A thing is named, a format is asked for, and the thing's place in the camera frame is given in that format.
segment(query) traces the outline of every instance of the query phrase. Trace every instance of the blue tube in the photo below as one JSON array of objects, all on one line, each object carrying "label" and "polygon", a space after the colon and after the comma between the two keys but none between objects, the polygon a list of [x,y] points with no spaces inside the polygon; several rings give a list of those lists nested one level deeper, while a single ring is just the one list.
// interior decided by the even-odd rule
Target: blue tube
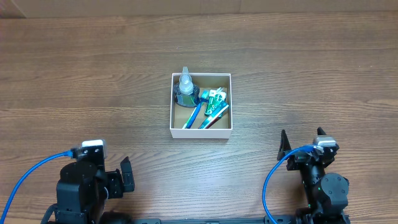
[{"label": "blue tube", "polygon": [[262,187],[262,206],[264,206],[264,210],[266,211],[269,220],[271,220],[271,222],[273,224],[278,224],[274,217],[272,217],[271,213],[268,210],[267,207],[267,203],[266,203],[266,190],[267,190],[267,185],[268,185],[268,181],[271,178],[271,176],[273,175],[273,173],[275,172],[275,170],[286,160],[288,159],[291,155],[295,154],[296,152],[312,152],[314,150],[314,145],[306,145],[306,146],[302,146],[300,148],[291,150],[288,154],[286,154],[286,156],[284,156],[275,166],[274,168],[271,169],[271,171],[268,173],[268,176],[266,178],[266,181],[264,182],[264,186]]},{"label": "blue tube", "polygon": [[4,221],[5,221],[5,219],[6,219],[6,216],[7,216],[7,212],[8,212],[8,210],[10,209],[11,202],[12,202],[12,200],[14,199],[14,196],[15,196],[15,194],[17,193],[17,190],[18,190],[19,186],[21,186],[22,182],[26,179],[26,177],[27,177],[30,173],[32,173],[34,170],[36,170],[36,168],[38,168],[39,166],[45,164],[45,163],[48,162],[48,161],[51,161],[51,160],[53,160],[53,159],[55,159],[55,158],[62,157],[62,156],[68,156],[68,157],[71,157],[71,158],[72,158],[73,153],[72,153],[72,151],[66,151],[66,152],[62,152],[62,153],[58,153],[58,154],[56,154],[56,155],[50,156],[50,157],[48,157],[48,158],[42,160],[42,161],[39,162],[38,164],[34,165],[32,168],[30,168],[30,169],[21,177],[21,179],[19,179],[18,183],[17,183],[17,184],[15,185],[15,187],[14,187],[14,190],[12,190],[10,197],[8,198],[6,207],[4,208],[4,211],[3,211],[2,215],[1,215],[0,224],[3,224],[3,223],[4,223]]}]

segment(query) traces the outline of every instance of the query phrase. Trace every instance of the bottle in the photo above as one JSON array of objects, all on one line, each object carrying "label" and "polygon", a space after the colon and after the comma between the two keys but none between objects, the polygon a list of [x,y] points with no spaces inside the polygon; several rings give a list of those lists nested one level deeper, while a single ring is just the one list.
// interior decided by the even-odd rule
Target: bottle
[{"label": "bottle", "polygon": [[182,68],[180,82],[173,86],[173,92],[176,104],[184,107],[196,107],[199,102],[200,89],[197,85],[192,83],[192,78],[189,75],[188,67]]}]

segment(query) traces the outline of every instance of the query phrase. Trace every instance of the white box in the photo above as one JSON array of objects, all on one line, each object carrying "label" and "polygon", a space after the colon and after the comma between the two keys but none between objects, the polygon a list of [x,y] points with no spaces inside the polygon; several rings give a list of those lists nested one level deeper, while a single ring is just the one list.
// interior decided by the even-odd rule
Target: white box
[{"label": "white box", "polygon": [[216,90],[224,87],[227,93],[226,102],[229,104],[227,112],[223,117],[212,125],[209,129],[197,129],[199,125],[207,118],[204,114],[206,104],[204,104],[195,119],[191,129],[182,129],[195,108],[185,108],[175,103],[173,86],[178,83],[181,73],[173,73],[170,101],[170,132],[173,138],[213,138],[229,139],[233,129],[232,124],[232,86],[231,74],[229,73],[190,73],[192,82],[200,87],[200,94],[204,89]]}]

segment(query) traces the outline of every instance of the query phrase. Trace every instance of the bottle cap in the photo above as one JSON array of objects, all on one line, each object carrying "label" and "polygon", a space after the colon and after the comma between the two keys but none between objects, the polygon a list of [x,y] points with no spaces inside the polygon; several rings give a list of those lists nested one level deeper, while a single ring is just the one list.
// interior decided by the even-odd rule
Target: bottle cap
[{"label": "bottle cap", "polygon": [[192,83],[192,78],[189,75],[188,72],[188,67],[183,67],[182,68],[182,74],[180,76],[180,91],[183,94],[189,95],[193,93],[193,83]]}]

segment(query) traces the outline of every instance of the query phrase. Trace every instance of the wooden table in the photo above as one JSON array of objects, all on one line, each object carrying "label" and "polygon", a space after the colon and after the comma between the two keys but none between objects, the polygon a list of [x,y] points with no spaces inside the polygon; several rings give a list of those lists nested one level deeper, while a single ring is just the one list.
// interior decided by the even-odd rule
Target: wooden table
[{"label": "wooden table", "polygon": [[[232,73],[229,141],[169,131],[170,79]],[[106,209],[136,218],[263,217],[281,129],[292,147],[322,126],[340,145],[327,172],[350,180],[354,223],[398,222],[398,12],[0,20],[0,207],[41,159],[108,142],[107,170],[132,160],[136,191]],[[19,189],[6,223],[39,223],[56,202],[57,159]],[[306,206],[280,168],[273,214]]]}]

